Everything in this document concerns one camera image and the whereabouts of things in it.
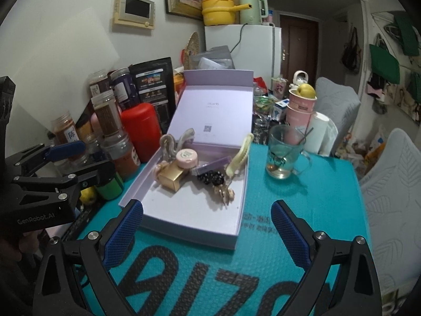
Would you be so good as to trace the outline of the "yellow pear on cups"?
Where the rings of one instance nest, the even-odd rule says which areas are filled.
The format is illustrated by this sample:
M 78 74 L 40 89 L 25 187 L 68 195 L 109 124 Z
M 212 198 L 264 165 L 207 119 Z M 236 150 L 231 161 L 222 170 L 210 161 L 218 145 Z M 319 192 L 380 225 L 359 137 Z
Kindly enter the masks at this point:
M 315 99 L 315 89 L 308 83 L 303 83 L 297 88 L 297 94 L 303 98 Z

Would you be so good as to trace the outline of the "pink paper cup stack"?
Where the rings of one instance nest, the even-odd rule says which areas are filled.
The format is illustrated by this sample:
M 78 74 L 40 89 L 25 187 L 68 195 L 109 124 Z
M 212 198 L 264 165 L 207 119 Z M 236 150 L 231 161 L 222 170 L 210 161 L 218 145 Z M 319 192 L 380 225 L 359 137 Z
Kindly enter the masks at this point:
M 317 98 L 301 97 L 296 89 L 289 90 L 285 121 L 289 126 L 306 133 Z

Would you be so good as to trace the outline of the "white paper towel roll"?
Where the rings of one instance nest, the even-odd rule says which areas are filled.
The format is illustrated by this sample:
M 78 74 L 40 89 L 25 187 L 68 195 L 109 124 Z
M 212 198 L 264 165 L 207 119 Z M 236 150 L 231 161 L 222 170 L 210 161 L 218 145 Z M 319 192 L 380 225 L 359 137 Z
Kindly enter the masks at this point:
M 312 154 L 329 157 L 338 137 L 338 129 L 326 115 L 314 112 L 307 129 L 304 149 Z

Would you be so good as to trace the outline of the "beige hair claw clip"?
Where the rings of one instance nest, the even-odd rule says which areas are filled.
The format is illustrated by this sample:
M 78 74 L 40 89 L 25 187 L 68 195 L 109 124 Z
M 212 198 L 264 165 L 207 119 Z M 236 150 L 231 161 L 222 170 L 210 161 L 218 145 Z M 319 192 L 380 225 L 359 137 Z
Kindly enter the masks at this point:
M 162 151 L 162 161 L 160 166 L 163 168 L 176 159 L 176 154 L 183 149 L 186 141 L 192 141 L 195 136 L 193 128 L 187 129 L 176 141 L 171 134 L 162 135 L 160 138 L 160 147 Z

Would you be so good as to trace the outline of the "yellow lemon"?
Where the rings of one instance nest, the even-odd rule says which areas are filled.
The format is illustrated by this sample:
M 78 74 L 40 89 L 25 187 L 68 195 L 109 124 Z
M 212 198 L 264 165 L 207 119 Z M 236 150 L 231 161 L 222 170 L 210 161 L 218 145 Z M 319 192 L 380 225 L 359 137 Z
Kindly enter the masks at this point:
M 88 187 L 81 191 L 80 201 L 83 205 L 92 205 L 96 202 L 95 187 Z

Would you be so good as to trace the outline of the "lavender open gift box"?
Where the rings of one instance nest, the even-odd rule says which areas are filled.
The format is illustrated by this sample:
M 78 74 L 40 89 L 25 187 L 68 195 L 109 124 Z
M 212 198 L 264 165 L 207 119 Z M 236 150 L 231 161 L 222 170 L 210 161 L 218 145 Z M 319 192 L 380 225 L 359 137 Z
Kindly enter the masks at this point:
M 168 133 L 179 139 L 193 129 L 185 144 L 204 166 L 235 157 L 251 132 L 253 72 L 248 70 L 192 70 L 185 72 L 186 88 L 180 97 Z M 240 232 L 248 180 L 248 163 L 237 168 L 225 185 L 233 200 L 223 202 L 212 185 L 191 173 L 178 191 L 155 180 L 154 169 L 163 160 L 157 151 L 129 185 L 119 201 L 124 208 L 132 199 L 143 205 L 142 226 L 178 239 L 233 250 Z

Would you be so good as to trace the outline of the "clear jar red powder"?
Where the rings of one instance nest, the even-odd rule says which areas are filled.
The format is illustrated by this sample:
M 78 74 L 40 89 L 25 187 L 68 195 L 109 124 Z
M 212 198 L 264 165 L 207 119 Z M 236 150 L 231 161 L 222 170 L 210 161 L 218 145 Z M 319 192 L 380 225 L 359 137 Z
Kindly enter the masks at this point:
M 120 131 L 106 136 L 101 143 L 101 148 L 114 162 L 116 171 L 123 181 L 132 178 L 137 173 L 141 161 L 126 132 Z

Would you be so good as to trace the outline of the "green tote bag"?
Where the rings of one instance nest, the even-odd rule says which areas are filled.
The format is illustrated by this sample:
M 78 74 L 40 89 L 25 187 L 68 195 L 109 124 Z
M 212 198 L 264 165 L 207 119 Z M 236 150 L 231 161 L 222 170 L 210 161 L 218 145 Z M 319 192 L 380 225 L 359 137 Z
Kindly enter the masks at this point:
M 392 84 L 400 83 L 400 64 L 388 51 L 370 44 L 370 58 L 373 73 Z

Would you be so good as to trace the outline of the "clear jar orange peel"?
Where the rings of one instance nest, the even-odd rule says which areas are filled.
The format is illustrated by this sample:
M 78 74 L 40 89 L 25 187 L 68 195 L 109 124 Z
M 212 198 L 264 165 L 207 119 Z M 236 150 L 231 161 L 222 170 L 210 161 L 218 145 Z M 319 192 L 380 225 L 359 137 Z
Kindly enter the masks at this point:
M 70 144 L 79 141 L 76 124 L 69 111 L 51 122 L 53 134 L 58 145 Z

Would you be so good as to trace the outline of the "white thermos bottle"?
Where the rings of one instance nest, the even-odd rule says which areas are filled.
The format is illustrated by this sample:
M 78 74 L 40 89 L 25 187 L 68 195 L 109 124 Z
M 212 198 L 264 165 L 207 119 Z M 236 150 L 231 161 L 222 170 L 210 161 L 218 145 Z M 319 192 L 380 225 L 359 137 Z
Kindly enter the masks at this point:
M 297 89 L 300 85 L 308 83 L 308 80 L 309 76 L 305 71 L 296 71 L 293 75 L 293 89 Z

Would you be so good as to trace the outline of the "purple card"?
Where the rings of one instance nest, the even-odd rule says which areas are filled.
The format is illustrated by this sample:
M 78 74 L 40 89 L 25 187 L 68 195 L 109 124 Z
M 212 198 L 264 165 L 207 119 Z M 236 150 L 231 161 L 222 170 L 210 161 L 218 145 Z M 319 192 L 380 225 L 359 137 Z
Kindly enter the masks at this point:
M 219 168 L 224 167 L 225 165 L 228 165 L 231 162 L 231 160 L 232 158 L 230 156 L 219 158 L 202 166 L 192 168 L 190 170 L 190 173 L 194 176 L 203 175 L 204 173 L 207 173 L 212 170 L 217 170 Z

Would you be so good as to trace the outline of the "pale green electric kettle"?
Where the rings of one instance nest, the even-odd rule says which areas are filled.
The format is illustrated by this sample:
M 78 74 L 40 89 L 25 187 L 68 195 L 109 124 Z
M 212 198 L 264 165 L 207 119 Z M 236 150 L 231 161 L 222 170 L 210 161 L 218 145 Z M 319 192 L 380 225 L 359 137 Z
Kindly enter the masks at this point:
M 268 17 L 268 0 L 238 0 L 241 4 L 247 4 L 249 9 L 240 11 L 241 24 L 262 25 L 264 18 Z

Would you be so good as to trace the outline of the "green label dark jar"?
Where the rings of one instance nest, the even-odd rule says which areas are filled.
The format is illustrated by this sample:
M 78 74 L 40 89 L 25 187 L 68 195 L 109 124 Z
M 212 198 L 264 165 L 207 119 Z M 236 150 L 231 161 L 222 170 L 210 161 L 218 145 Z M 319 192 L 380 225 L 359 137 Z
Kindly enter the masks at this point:
M 104 200 L 114 200 L 119 197 L 124 190 L 123 180 L 118 173 L 105 185 L 96 186 L 96 190 Z

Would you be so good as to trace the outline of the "beige wall intercom panel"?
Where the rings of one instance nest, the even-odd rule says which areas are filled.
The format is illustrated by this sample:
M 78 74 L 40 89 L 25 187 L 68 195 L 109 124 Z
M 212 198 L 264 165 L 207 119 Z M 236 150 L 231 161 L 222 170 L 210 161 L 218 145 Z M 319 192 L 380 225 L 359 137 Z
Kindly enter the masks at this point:
M 114 0 L 113 23 L 155 29 L 156 5 L 151 0 Z

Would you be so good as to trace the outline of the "cream yellow hair clip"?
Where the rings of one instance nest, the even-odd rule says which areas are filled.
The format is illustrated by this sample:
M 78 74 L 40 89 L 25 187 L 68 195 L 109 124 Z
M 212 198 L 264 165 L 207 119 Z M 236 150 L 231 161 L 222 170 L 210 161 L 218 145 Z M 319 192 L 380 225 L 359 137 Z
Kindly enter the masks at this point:
M 246 162 L 248 159 L 248 154 L 250 151 L 250 145 L 254 140 L 254 135 L 252 133 L 248 133 L 247 136 L 243 140 L 243 144 L 240 147 L 240 150 L 237 154 L 233 157 L 231 162 L 225 169 L 225 174 L 229 178 L 233 178 L 235 173 L 240 170 L 241 166 Z

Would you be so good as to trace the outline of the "black polka dot scrunchie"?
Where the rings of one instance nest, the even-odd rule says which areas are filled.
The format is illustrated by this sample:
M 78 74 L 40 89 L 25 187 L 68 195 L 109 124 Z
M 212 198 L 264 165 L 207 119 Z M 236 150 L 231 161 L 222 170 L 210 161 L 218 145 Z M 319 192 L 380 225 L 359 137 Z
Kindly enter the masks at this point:
M 225 176 L 219 170 L 210 170 L 200 174 L 197 179 L 205 185 L 219 186 L 225 183 Z

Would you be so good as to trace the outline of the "black snack pouch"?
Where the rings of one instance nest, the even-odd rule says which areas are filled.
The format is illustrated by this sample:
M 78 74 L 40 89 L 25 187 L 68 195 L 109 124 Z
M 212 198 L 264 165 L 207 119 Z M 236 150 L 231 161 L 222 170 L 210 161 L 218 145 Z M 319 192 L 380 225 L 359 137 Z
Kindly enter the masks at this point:
M 140 101 L 154 107 L 161 132 L 166 134 L 176 110 L 171 58 L 132 64 L 128 68 Z

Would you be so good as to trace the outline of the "grey leaf pattern chair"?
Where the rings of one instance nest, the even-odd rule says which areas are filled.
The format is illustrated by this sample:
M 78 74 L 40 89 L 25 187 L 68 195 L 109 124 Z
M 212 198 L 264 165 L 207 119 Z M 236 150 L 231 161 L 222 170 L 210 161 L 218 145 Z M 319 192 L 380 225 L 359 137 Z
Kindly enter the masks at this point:
M 420 276 L 420 151 L 402 129 L 390 133 L 360 187 L 385 295 Z

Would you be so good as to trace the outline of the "white mini fridge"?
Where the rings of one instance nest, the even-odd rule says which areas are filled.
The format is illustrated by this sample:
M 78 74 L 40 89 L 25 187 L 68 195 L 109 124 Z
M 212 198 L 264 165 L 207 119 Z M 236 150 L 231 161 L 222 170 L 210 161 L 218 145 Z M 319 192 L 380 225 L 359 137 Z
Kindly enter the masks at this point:
M 249 70 L 261 77 L 268 89 L 272 79 L 280 76 L 282 29 L 264 25 L 207 26 L 207 50 L 227 46 L 236 69 Z

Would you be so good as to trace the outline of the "yellow cooking pot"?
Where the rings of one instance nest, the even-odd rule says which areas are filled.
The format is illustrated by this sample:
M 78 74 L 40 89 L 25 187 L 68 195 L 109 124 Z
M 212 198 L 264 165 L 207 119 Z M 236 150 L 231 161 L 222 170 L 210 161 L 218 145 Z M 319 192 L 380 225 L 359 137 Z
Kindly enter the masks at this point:
M 205 26 L 235 24 L 236 13 L 249 9 L 247 4 L 235 5 L 234 0 L 202 0 L 202 16 Z

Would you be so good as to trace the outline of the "small gold metal hair clip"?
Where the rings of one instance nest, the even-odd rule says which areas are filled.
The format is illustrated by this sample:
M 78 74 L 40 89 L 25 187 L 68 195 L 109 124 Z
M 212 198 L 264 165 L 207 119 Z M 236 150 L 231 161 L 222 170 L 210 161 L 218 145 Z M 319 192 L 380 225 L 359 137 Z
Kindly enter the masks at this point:
M 218 185 L 213 187 L 214 193 L 220 198 L 224 205 L 229 205 L 235 199 L 235 192 L 226 185 Z

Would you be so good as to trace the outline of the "gold rectangular box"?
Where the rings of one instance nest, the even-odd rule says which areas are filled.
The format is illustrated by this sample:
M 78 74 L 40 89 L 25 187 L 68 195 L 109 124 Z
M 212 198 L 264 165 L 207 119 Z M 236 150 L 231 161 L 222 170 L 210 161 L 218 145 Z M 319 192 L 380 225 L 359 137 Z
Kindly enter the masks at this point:
M 160 171 L 158 181 L 163 187 L 177 192 L 188 173 L 188 169 L 181 168 L 176 162 L 172 162 Z

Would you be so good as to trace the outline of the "pink round compact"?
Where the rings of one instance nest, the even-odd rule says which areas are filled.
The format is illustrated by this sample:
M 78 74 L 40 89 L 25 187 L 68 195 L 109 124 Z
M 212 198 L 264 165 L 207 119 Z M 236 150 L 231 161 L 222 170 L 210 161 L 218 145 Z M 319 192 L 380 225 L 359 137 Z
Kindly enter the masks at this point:
M 198 165 L 198 154 L 193 149 L 181 149 L 176 153 L 176 164 L 182 169 L 192 169 Z

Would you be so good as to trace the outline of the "clear jar white label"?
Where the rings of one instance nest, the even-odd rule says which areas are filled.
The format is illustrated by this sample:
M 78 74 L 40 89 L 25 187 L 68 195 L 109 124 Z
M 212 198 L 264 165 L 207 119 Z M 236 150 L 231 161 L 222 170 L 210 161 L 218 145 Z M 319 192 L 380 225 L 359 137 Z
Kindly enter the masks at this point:
M 88 76 L 88 86 L 91 96 L 97 96 L 100 93 L 110 89 L 110 80 L 106 70 L 100 70 Z

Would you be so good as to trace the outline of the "dark blue label jar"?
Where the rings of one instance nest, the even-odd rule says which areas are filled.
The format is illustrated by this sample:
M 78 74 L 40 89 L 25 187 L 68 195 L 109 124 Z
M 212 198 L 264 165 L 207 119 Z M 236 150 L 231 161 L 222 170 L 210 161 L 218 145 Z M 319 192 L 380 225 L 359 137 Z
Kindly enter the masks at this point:
M 136 86 L 128 67 L 110 74 L 111 85 L 120 108 L 124 111 L 140 104 Z

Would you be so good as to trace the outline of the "red plastic canister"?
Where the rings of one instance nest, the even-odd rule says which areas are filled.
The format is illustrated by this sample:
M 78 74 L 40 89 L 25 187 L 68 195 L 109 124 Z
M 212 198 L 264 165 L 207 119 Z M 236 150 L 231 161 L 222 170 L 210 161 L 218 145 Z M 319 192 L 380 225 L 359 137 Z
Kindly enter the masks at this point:
M 141 163 L 147 163 L 160 148 L 161 128 L 154 107 L 140 103 L 121 113 L 126 130 Z

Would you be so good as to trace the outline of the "clear jar brown label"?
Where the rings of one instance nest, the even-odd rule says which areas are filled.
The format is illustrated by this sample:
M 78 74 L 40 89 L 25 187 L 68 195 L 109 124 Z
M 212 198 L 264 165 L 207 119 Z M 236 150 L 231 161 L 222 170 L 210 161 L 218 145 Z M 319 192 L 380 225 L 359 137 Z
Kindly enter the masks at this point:
M 102 133 L 105 137 L 120 132 L 122 123 L 113 90 L 107 90 L 91 98 Z

